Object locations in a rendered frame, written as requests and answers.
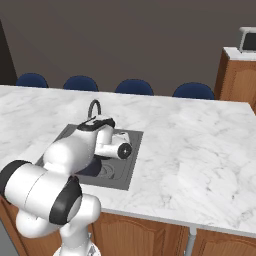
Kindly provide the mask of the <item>wooden cupboard run white top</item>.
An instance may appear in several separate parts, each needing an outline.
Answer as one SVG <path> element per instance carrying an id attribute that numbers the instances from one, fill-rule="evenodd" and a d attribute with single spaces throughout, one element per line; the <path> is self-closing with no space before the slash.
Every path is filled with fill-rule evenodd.
<path id="1" fill-rule="evenodd" d="M 214 95 L 217 100 L 247 102 L 256 114 L 256 53 L 224 47 Z"/>

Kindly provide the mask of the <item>dark tall cabinet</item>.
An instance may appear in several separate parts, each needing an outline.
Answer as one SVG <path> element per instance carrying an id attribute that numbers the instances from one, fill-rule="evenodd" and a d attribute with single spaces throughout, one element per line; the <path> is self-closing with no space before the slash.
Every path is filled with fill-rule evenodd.
<path id="1" fill-rule="evenodd" d="M 16 80 L 17 74 L 7 43 L 4 28 L 0 20 L 0 84 L 14 85 Z"/>

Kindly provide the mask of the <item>grey steel sink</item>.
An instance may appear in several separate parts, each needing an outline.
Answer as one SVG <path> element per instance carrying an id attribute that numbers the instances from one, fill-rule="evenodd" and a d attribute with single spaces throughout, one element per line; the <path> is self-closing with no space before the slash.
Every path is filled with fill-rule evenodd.
<path id="1" fill-rule="evenodd" d="M 112 136 L 118 132 L 129 134 L 129 143 L 113 143 Z M 43 167 L 50 154 L 60 158 L 67 155 L 65 170 L 79 178 L 82 184 L 128 190 L 143 133 L 113 129 L 107 124 L 87 126 L 68 124 L 42 155 L 36 165 Z M 78 175 L 94 158 L 101 160 L 102 168 L 97 177 Z"/>

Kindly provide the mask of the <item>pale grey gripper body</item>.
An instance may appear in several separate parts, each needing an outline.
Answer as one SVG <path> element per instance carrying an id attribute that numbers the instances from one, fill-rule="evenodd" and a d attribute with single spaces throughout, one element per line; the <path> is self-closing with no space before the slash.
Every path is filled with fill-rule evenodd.
<path id="1" fill-rule="evenodd" d="M 129 143 L 130 138 L 127 132 L 118 132 L 112 136 L 113 143 Z"/>

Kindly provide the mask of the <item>wooden cupboard door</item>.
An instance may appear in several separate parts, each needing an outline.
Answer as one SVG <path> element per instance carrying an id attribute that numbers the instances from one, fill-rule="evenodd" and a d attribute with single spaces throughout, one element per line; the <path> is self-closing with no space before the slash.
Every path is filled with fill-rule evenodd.
<path id="1" fill-rule="evenodd" d="M 192 256 L 256 256 L 256 238 L 199 229 Z"/>
<path id="2" fill-rule="evenodd" d="M 108 213 L 92 231 L 102 256 L 183 256 L 188 237 L 183 226 Z"/>

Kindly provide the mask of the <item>black arched tap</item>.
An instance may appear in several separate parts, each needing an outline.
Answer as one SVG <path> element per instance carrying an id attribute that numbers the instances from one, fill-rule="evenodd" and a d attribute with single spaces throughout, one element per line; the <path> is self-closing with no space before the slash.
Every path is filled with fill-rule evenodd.
<path id="1" fill-rule="evenodd" d="M 93 114 L 93 108 L 94 107 L 97 107 L 97 115 L 96 116 L 92 116 Z M 94 99 L 90 105 L 89 105 L 89 109 L 88 109 L 88 114 L 87 114 L 87 117 L 88 117 L 88 120 L 91 120 L 91 119 L 95 119 L 97 116 L 101 115 L 101 105 L 100 105 L 100 102 L 97 100 L 97 99 Z"/>

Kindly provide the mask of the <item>grey dishwasher front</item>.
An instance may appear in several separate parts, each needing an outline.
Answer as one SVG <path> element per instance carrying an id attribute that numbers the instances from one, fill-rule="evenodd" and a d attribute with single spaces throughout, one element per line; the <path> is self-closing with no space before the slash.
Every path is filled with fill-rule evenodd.
<path id="1" fill-rule="evenodd" d="M 3 223 L 0 221 L 0 256 L 19 256 Z"/>

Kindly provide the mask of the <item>dark blue pot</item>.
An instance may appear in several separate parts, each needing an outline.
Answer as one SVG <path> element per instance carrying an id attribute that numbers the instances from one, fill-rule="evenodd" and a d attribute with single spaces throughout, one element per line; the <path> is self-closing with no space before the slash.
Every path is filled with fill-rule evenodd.
<path id="1" fill-rule="evenodd" d="M 86 168 L 78 172 L 78 175 L 97 177 L 101 171 L 101 168 L 101 160 L 98 158 L 94 158 Z"/>

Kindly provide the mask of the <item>dark blue stool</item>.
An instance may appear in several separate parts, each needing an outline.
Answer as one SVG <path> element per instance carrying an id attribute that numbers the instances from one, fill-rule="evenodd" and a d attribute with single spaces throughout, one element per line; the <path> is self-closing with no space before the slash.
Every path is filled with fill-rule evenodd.
<path id="1" fill-rule="evenodd" d="M 180 85 L 173 93 L 177 98 L 191 98 L 191 99 L 204 99 L 214 100 L 215 96 L 211 88 L 202 83 L 184 83 Z"/>
<path id="2" fill-rule="evenodd" d="M 141 79 L 126 79 L 122 81 L 115 89 L 116 93 L 121 94 L 135 94 L 135 95 L 150 95 L 153 96 L 154 92 L 151 86 Z"/>
<path id="3" fill-rule="evenodd" d="M 98 87 L 96 82 L 87 76 L 72 76 L 63 86 L 66 90 L 79 90 L 79 91 L 97 91 Z"/>
<path id="4" fill-rule="evenodd" d="M 47 88 L 48 84 L 45 78 L 37 73 L 22 74 L 16 81 L 17 86 Z"/>

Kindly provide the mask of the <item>white microwave oven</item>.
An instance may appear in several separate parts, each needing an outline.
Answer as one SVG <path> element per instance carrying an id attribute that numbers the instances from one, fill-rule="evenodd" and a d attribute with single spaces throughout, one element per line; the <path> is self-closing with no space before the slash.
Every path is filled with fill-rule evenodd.
<path id="1" fill-rule="evenodd" d="M 239 51 L 242 53 L 256 53 L 256 27 L 240 27 L 241 40 Z"/>

